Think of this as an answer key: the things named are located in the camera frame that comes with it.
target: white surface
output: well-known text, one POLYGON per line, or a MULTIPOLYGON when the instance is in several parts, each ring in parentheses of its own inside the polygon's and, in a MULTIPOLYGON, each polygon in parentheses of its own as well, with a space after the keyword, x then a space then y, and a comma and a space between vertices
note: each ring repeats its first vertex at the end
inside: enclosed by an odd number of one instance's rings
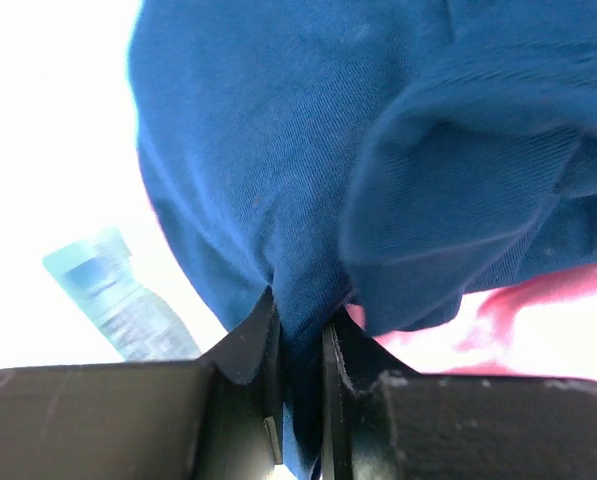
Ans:
POLYGON ((201 348, 223 334, 160 236, 140 180, 126 78, 139 6, 0 2, 0 367, 119 360, 41 264, 109 225, 201 348))

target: blue fabric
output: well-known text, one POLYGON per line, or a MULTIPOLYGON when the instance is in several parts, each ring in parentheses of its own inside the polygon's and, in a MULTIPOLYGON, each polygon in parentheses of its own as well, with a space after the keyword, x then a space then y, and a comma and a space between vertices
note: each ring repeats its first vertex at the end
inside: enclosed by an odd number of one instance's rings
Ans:
POLYGON ((146 0, 130 75, 197 292, 232 329, 273 287, 301 478, 350 295, 369 333, 416 330, 597 261, 597 0, 146 0))

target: red cloth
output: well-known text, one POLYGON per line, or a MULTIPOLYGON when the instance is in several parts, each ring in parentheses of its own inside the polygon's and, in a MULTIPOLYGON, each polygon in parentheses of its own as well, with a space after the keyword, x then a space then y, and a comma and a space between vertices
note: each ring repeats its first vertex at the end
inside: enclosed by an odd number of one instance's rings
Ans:
MULTIPOLYGON (((362 326, 362 308, 347 309, 362 326)), ((597 264, 466 295, 452 322, 376 340, 427 373, 597 380, 597 264)))

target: black plastic part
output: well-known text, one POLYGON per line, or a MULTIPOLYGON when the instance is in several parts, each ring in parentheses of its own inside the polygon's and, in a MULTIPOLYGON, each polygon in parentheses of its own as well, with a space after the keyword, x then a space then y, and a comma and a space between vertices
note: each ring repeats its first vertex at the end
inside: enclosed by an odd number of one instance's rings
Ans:
POLYGON ((198 360, 0 370, 0 480, 258 480, 282 461, 270 291, 198 360))
POLYGON ((324 480, 597 480, 597 382, 421 375, 341 312, 323 336, 324 480))

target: blue shirt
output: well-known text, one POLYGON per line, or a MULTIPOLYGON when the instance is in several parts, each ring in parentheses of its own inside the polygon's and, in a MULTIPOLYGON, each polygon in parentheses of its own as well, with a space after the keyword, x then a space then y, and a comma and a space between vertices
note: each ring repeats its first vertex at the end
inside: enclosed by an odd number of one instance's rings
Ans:
POLYGON ((273 288, 301 478, 352 295, 370 334, 416 330, 597 261, 597 0, 145 0, 130 75, 196 291, 232 329, 273 288))

